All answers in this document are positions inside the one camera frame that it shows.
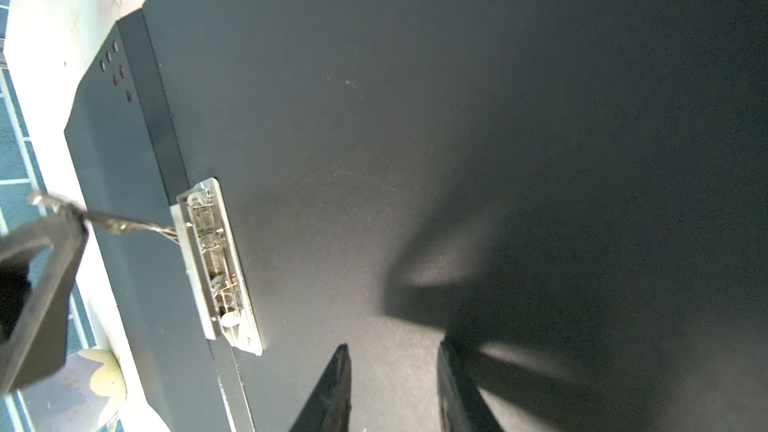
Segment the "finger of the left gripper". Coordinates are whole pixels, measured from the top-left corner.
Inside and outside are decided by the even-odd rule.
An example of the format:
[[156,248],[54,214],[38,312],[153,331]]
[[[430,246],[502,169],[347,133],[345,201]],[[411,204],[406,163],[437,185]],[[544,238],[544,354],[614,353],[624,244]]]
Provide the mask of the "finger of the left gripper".
[[69,298],[88,241],[84,221],[50,216],[1,238],[1,394],[65,364]]

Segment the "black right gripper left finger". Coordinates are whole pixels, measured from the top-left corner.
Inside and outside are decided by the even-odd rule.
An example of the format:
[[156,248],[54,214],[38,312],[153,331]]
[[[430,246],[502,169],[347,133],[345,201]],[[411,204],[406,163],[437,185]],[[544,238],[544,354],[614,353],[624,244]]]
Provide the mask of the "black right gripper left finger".
[[352,363],[347,344],[337,347],[291,432],[348,432],[351,413]]

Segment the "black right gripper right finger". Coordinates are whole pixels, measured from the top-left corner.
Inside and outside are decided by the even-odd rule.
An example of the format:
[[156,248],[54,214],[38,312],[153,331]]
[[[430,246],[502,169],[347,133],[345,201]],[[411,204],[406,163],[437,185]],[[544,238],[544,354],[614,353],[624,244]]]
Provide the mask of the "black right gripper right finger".
[[449,342],[440,343],[436,363],[441,430],[502,432],[499,422]]

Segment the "metal folder clip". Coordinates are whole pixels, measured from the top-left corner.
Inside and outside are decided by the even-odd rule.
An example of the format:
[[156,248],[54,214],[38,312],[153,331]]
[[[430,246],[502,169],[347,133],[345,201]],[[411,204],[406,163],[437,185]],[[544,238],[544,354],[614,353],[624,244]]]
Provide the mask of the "metal folder clip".
[[41,191],[30,193],[27,202],[84,219],[114,235],[151,231],[174,242],[181,249],[205,337],[223,337],[242,352],[263,354],[263,341],[217,179],[205,179],[177,196],[177,203],[170,207],[171,226],[88,210],[67,198]]

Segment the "orange black file folder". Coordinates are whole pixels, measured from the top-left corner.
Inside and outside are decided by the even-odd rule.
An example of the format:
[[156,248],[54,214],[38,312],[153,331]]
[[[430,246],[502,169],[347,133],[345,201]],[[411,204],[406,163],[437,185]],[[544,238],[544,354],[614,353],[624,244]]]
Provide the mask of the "orange black file folder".
[[96,232],[173,431],[439,429],[449,341],[509,431],[767,427],[767,0],[146,0],[76,92],[86,204],[216,178],[264,346],[179,248]]

